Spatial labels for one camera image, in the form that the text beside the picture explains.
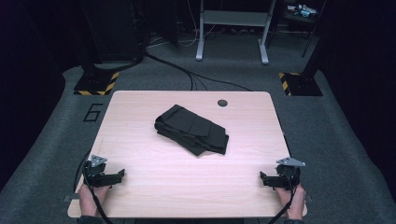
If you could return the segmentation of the black stand with striped base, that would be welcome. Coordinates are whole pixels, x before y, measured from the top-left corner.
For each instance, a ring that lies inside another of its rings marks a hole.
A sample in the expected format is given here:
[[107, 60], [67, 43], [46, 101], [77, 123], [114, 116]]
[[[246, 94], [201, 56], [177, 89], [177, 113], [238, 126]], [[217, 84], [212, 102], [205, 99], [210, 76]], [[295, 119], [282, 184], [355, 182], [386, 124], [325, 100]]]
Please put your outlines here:
[[114, 87], [115, 80], [119, 75], [117, 69], [103, 69], [96, 67], [92, 61], [83, 38], [82, 28], [78, 21], [78, 1], [72, 10], [70, 17], [70, 29], [74, 40], [74, 52], [78, 59], [83, 74], [74, 87], [74, 94], [78, 95], [108, 95]]
[[314, 79], [316, 68], [314, 49], [304, 70], [301, 73], [279, 73], [282, 88], [289, 96], [322, 96], [317, 82]]

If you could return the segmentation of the black pants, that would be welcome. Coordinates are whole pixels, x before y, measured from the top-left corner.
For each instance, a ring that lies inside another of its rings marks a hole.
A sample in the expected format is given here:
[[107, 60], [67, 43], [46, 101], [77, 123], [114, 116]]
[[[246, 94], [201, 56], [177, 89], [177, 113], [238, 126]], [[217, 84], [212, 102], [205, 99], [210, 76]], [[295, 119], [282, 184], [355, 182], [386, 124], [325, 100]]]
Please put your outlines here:
[[224, 155], [229, 135], [222, 126], [180, 105], [173, 105], [155, 119], [154, 128], [195, 156], [205, 151]]

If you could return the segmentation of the white metal desk frame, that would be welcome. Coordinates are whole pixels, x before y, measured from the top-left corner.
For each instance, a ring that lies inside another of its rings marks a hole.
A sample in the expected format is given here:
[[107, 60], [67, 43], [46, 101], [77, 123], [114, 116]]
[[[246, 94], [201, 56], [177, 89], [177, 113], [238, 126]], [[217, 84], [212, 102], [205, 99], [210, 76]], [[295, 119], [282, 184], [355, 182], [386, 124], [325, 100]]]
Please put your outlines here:
[[199, 41], [195, 60], [200, 62], [204, 58], [204, 28], [206, 24], [251, 26], [263, 28], [262, 38], [258, 40], [258, 45], [261, 61], [264, 65], [267, 65], [269, 58], [265, 42], [273, 18], [275, 5], [276, 0], [271, 0], [267, 12], [223, 11], [205, 9], [205, 0], [200, 0]]

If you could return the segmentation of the person's right hand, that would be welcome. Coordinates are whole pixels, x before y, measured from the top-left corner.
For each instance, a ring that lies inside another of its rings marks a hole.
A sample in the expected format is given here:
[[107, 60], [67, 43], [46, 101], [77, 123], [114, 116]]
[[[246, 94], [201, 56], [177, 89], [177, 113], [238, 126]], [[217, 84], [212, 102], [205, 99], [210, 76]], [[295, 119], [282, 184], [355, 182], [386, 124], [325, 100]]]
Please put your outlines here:
[[280, 199], [281, 204], [287, 207], [287, 211], [286, 211], [287, 218], [294, 220], [302, 220], [303, 211], [304, 211], [304, 202], [305, 202], [305, 190], [302, 187], [302, 185], [298, 185], [296, 187], [290, 205], [288, 205], [291, 196], [289, 190], [285, 190], [282, 188], [275, 188], [275, 191]]

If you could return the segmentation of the dark shelf with small items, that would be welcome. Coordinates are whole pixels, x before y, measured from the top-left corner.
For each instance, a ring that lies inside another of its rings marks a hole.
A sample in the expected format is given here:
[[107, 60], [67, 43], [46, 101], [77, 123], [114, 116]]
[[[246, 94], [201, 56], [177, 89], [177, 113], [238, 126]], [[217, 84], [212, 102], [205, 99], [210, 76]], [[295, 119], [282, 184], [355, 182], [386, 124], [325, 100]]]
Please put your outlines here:
[[285, 0], [281, 18], [294, 33], [306, 34], [306, 45], [303, 57], [311, 44], [312, 37], [318, 28], [323, 8], [327, 0]]

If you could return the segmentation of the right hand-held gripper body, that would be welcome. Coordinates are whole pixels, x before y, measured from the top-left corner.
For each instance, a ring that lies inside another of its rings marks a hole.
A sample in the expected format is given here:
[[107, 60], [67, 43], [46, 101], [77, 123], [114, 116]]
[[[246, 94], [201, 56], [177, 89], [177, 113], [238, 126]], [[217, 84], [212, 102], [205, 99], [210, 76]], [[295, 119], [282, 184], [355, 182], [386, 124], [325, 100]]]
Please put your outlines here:
[[306, 164], [294, 158], [287, 157], [277, 162], [276, 172], [278, 174], [277, 188], [293, 189], [300, 183], [301, 168]]

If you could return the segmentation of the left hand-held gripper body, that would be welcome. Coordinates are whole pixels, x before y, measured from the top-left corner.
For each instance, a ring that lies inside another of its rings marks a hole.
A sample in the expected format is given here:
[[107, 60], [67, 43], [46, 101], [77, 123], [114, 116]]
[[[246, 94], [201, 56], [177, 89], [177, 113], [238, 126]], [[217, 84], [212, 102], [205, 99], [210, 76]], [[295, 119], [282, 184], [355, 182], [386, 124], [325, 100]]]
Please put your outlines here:
[[83, 164], [84, 183], [95, 188], [107, 186], [105, 168], [106, 158], [92, 155], [91, 159]]

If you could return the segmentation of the black cabinet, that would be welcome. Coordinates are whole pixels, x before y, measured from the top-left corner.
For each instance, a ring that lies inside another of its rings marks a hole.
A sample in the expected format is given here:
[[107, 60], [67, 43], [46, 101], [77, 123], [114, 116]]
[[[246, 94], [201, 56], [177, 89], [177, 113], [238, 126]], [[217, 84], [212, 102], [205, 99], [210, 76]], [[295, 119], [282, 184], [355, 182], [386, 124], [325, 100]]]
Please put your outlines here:
[[145, 25], [140, 0], [80, 0], [102, 63], [140, 63]]

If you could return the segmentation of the person's left hand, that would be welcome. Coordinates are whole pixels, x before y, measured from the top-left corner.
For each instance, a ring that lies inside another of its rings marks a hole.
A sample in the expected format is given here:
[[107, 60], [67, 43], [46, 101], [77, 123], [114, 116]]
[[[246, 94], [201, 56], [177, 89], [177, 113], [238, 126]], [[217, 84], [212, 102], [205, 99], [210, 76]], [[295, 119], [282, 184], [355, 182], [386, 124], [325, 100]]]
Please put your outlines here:
[[[110, 186], [94, 188], [93, 193], [97, 197], [99, 203], [103, 203]], [[79, 206], [81, 214], [89, 217], [99, 217], [99, 209], [94, 201], [93, 195], [89, 187], [83, 184], [78, 190]]]

